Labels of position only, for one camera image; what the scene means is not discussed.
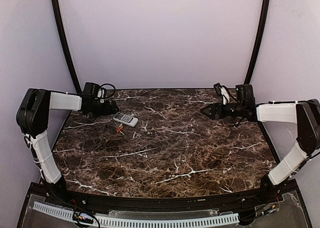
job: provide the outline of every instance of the marble table surface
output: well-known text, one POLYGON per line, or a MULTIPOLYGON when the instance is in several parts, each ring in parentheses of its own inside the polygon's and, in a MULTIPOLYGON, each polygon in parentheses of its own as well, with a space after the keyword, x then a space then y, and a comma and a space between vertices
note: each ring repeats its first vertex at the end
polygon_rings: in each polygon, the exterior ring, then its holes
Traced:
POLYGON ((213 89, 119 90, 120 111, 88 122, 72 112, 53 154, 69 190, 124 197, 192 197, 259 187, 275 165, 257 124, 212 121, 200 108, 220 102, 213 89))

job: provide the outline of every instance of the wire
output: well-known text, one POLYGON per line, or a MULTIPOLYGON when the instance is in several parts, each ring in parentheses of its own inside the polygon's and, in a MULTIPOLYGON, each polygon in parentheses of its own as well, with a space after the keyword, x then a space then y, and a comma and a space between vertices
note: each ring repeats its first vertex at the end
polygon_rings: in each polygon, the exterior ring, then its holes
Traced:
POLYGON ((268 103, 269 104, 294 104, 294 103, 303 103, 303 102, 305 102, 305 103, 308 103, 308 104, 312 104, 312 105, 315 105, 315 106, 317 106, 318 108, 320 108, 320 105, 319 104, 316 104, 316 103, 314 103, 313 101, 310 101, 310 100, 300 100, 300 101, 275 101, 275 102, 273 102, 273 101, 269 101, 268 103))
POLYGON ((93 218, 94 220, 96 220, 97 224, 98 224, 98 228, 101 228, 100 226, 100 222, 99 220, 93 215, 93 214, 90 214, 88 211, 86 211, 85 209, 82 209, 82 208, 79 208, 77 207, 77 204, 76 204, 76 201, 74 199, 72 199, 71 201, 74 201, 75 205, 72 205, 72 204, 68 204, 66 202, 64 202, 62 199, 60 199, 51 189, 49 186, 47 186, 47 182, 44 180, 44 178, 42 178, 42 182, 44 183, 45 187, 54 195, 54 197, 59 200, 61 203, 63 203, 64 205, 67 205, 67 206, 72 206, 72 209, 74 210, 74 212, 76 211, 76 208, 78 210, 81 210, 83 213, 86 213, 87 215, 89 215, 91 218, 93 218))
POLYGON ((111 86, 111 87, 113 88, 113 91, 112 91, 112 93, 111 93, 109 96, 103 97, 104 99, 107 99, 107 98, 112 97, 112 96, 115 94, 115 92, 116 92, 116 87, 115 87, 113 84, 105 83, 105 84, 100 85, 100 88, 101 88, 102 90, 105 90, 104 96, 107 94, 107 89, 105 89, 103 86, 107 86, 107 85, 108 85, 108 86, 111 86))
POLYGON ((255 219, 257 219, 257 218, 259 218, 259 217, 261 217, 261 216, 263 216, 262 213, 259 214, 259 215, 257 215, 255 218, 252 218, 252 219, 242 219, 241 221, 252 221, 252 220, 255 220, 255 219))
POLYGON ((225 88, 226 92, 229 94, 229 96, 235 100, 237 103, 239 103, 239 100, 237 100, 229 91, 229 89, 225 86, 225 85, 222 85, 221 87, 225 88))
POLYGON ((277 199, 277 201, 278 201, 278 205, 279 205, 279 208, 280 208, 280 207, 281 207, 281 205, 280 205, 280 200, 279 200, 278 196, 276 196, 276 195, 275 195, 275 198, 277 199))
POLYGON ((241 118, 240 121, 238 121, 237 123, 235 122, 235 119, 231 116, 231 121, 234 124, 235 128, 238 128, 241 124, 241 121, 243 121, 245 118, 241 118))
POLYGON ((310 159, 313 159, 313 158, 317 157, 319 154, 320 154, 320 151, 319 151, 317 154, 315 154, 315 155, 313 155, 313 156, 310 156, 310 158, 309 158, 308 160, 310 160, 310 159))
POLYGON ((268 204, 266 204, 265 206, 260 207, 259 209, 257 209, 256 211, 252 212, 251 214, 247 215, 246 217, 242 218, 241 220, 243 221, 247 221, 246 219, 254 214, 256 214, 258 211, 266 208, 269 204, 271 204, 271 202, 269 202, 268 204))
POLYGON ((226 103, 228 104, 228 103, 229 103, 229 100, 227 99, 227 97, 226 97, 224 94, 222 94, 222 96, 225 98, 226 103))

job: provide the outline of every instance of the black cable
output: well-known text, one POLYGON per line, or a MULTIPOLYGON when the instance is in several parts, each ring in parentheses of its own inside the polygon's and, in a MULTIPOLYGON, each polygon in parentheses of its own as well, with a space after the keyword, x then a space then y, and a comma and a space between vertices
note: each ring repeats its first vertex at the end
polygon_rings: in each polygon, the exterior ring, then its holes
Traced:
POLYGON ((239 127, 241 121, 243 121, 245 118, 242 118, 240 121, 238 121, 238 123, 235 125, 236 127, 239 127))
POLYGON ((264 208, 266 208, 269 204, 271 204, 272 202, 269 202, 268 204, 266 204, 265 206, 262 206, 262 207, 260 207, 259 209, 257 209, 256 211, 254 211, 254 212, 252 212, 251 214, 249 214, 249 215, 247 215, 246 217, 244 217, 244 218, 242 218, 242 219, 240 219, 240 220, 244 220, 244 221, 246 221, 245 219, 246 218, 248 218, 248 217, 250 217, 250 216, 252 216, 252 215, 254 215, 255 213, 257 213, 258 211, 260 211, 260 210, 262 210, 262 209, 264 209, 264 208))
POLYGON ((320 151, 319 151, 317 154, 315 154, 315 155, 313 155, 313 156, 310 156, 310 158, 309 158, 308 160, 310 160, 310 159, 313 159, 313 158, 317 157, 319 154, 320 154, 320 151))
POLYGON ((72 205, 72 204, 68 204, 68 203, 64 202, 62 199, 60 199, 60 198, 50 189, 50 187, 47 185, 47 181, 45 181, 44 178, 42 178, 42 182, 43 182, 43 184, 45 185, 45 187, 54 195, 54 197, 55 197, 57 200, 59 200, 59 201, 60 201, 61 203, 63 203, 64 205, 71 206, 72 209, 74 210, 74 212, 76 211, 76 209, 83 211, 83 213, 89 215, 91 218, 93 218, 94 220, 96 220, 96 222, 98 223, 98 228, 101 228, 99 220, 98 220, 93 214, 90 214, 90 213, 89 213, 88 211, 86 211, 85 209, 79 208, 79 207, 77 207, 76 205, 72 205))
POLYGON ((226 92, 229 94, 229 96, 235 100, 237 103, 239 103, 239 101, 230 93, 229 89, 225 86, 225 85, 222 85, 221 87, 225 88, 226 92))
POLYGON ((318 108, 320 108, 320 105, 319 104, 316 104, 310 100, 300 100, 300 101, 269 101, 268 104, 294 104, 294 103, 308 103, 308 104, 312 104, 312 105, 315 105, 317 106, 318 108))
POLYGON ((91 119, 91 120, 88 118, 88 119, 85 120, 85 122, 86 122, 87 124, 91 124, 91 123, 95 122, 96 119, 97 119, 97 117, 95 117, 95 118, 93 118, 93 119, 91 119))
POLYGON ((254 217, 254 218, 251 218, 251 219, 242 219, 241 221, 253 221, 253 220, 255 220, 255 219, 257 219, 257 218, 259 218, 259 217, 261 217, 261 216, 263 216, 263 214, 261 213, 261 214, 259 214, 259 215, 257 215, 256 217, 254 217))
POLYGON ((104 95, 107 94, 107 89, 103 88, 103 86, 106 86, 106 85, 111 86, 111 87, 113 88, 113 92, 112 92, 109 96, 104 97, 104 99, 107 99, 107 98, 112 97, 112 96, 115 94, 115 92, 116 92, 116 87, 115 87, 113 84, 105 83, 105 84, 100 85, 100 88, 105 90, 104 95))
POLYGON ((85 209, 82 209, 82 208, 76 207, 75 205, 68 204, 68 203, 64 202, 64 201, 61 200, 49 187, 47 187, 47 188, 48 188, 48 190, 54 195, 54 197, 55 197, 56 199, 58 199, 61 203, 63 203, 64 205, 72 206, 73 209, 74 209, 74 212, 76 211, 76 209, 83 211, 83 213, 85 213, 85 214, 89 215, 91 218, 95 219, 96 222, 98 223, 98 228, 101 228, 99 220, 98 220, 93 214, 90 214, 90 213, 89 213, 88 211, 86 211, 85 209))

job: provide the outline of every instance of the white wall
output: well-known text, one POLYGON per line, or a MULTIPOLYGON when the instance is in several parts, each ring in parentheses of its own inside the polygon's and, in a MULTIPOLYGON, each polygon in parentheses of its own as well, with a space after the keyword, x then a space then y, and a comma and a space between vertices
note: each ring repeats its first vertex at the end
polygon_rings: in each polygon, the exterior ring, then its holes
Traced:
POLYGON ((80 83, 242 83, 262 0, 60 0, 80 83))
MULTIPOLYGON (((51 0, 0 0, 0 227, 16 227, 31 181, 39 180, 16 112, 28 88, 73 91, 51 0)), ((66 117, 51 114, 52 144, 66 117)))
MULTIPOLYGON (((270 0, 252 80, 258 102, 320 100, 320 0, 270 0)), ((297 137, 295 125, 267 124, 283 158, 297 137)), ((320 227, 320 157, 296 175, 314 227, 320 227)))

